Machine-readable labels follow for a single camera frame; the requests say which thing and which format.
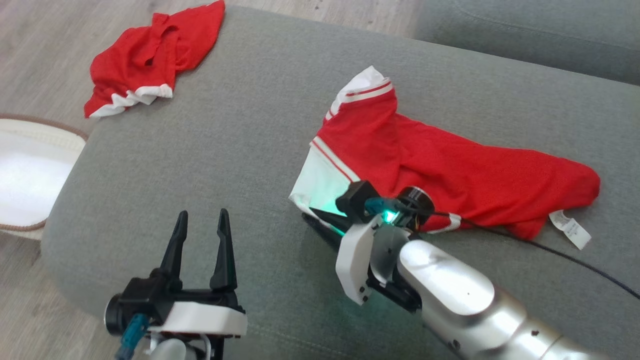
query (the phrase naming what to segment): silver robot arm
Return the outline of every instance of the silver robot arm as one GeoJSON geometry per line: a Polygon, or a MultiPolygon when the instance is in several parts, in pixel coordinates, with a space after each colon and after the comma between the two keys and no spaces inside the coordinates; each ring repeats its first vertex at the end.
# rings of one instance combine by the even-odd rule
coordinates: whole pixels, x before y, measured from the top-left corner
{"type": "MultiPolygon", "coordinates": [[[[362,199],[376,195],[370,184],[354,183],[336,202],[350,220],[356,219],[339,240],[335,265],[351,300],[362,305],[372,290],[382,293],[419,313],[426,326],[461,359],[608,359],[531,317],[520,301],[487,276],[421,240],[415,230],[426,218],[415,218],[419,212],[388,214],[364,206],[362,199]]],[[[401,209],[426,204],[433,210],[428,195],[416,188],[405,189],[398,199],[401,209]]]]}
{"type": "Polygon", "coordinates": [[[462,359],[607,359],[531,317],[489,278],[426,241],[407,242],[397,269],[420,295],[422,321],[462,359]]]}

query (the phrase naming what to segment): clothing tag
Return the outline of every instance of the clothing tag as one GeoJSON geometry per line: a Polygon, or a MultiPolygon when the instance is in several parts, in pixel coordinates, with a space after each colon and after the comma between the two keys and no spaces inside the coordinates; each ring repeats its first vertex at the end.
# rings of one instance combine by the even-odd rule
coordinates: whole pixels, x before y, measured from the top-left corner
{"type": "Polygon", "coordinates": [[[591,240],[591,235],[574,218],[566,217],[562,210],[549,214],[549,219],[578,249],[582,250],[591,240]]]}

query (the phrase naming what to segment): green light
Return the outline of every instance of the green light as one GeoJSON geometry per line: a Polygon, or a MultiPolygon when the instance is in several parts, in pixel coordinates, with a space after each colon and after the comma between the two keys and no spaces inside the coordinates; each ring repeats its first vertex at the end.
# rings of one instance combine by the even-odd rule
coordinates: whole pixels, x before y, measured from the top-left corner
{"type": "Polygon", "coordinates": [[[384,213],[382,213],[382,220],[384,220],[384,222],[390,224],[392,221],[394,221],[396,219],[396,215],[397,215],[397,213],[394,213],[393,211],[386,210],[384,213]]]}
{"type": "Polygon", "coordinates": [[[333,229],[333,231],[334,231],[335,233],[337,233],[338,235],[340,235],[340,236],[344,236],[344,232],[342,232],[342,231],[341,231],[340,229],[338,229],[337,227],[335,227],[335,226],[331,226],[331,228],[332,228],[332,229],[333,229]]]}

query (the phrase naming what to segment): fabric upholstery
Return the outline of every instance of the fabric upholstery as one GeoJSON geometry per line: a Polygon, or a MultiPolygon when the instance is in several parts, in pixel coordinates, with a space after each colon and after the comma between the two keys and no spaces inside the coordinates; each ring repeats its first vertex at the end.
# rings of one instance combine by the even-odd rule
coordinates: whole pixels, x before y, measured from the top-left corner
{"type": "Polygon", "coordinates": [[[640,85],[636,0],[425,0],[414,38],[640,85]]]}
{"type": "MultiPolygon", "coordinates": [[[[172,100],[102,119],[45,227],[60,291],[102,317],[110,296],[161,262],[189,211],[182,279],[206,288],[229,210],[238,299],[249,334],[225,359],[455,359],[417,316],[342,292],[336,254],[287,200],[335,94],[369,65],[396,86],[399,113],[487,145],[582,162],[602,191],[573,211],[583,251],[550,225],[539,241],[640,290],[640,88],[486,54],[230,7],[212,53],[172,100]]],[[[484,272],[578,342],[633,358],[640,303],[557,256],[465,230],[429,239],[484,272]]]]}

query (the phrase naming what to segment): laundry basket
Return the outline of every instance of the laundry basket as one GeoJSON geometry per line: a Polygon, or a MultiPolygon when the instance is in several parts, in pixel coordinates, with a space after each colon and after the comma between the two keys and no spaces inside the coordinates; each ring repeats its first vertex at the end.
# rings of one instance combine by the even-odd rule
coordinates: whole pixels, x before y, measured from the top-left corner
{"type": "Polygon", "coordinates": [[[0,231],[40,239],[86,139],[63,124],[0,114],[0,231]]]}

